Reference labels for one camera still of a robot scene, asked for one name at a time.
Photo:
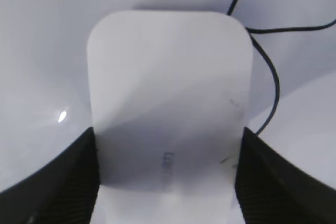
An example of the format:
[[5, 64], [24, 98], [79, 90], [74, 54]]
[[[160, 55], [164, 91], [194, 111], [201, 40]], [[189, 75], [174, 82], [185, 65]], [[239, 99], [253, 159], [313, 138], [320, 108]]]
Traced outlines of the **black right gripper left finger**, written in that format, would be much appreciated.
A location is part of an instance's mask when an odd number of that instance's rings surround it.
[[99, 187], [90, 127], [49, 164], [1, 192], [1, 223], [89, 223]]

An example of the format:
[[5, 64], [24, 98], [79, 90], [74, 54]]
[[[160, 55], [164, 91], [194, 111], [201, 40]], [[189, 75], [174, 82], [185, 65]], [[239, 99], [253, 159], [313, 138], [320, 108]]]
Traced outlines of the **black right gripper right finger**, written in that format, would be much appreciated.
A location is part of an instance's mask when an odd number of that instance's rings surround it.
[[335, 189], [292, 165], [248, 128], [235, 192], [245, 223], [335, 223]]

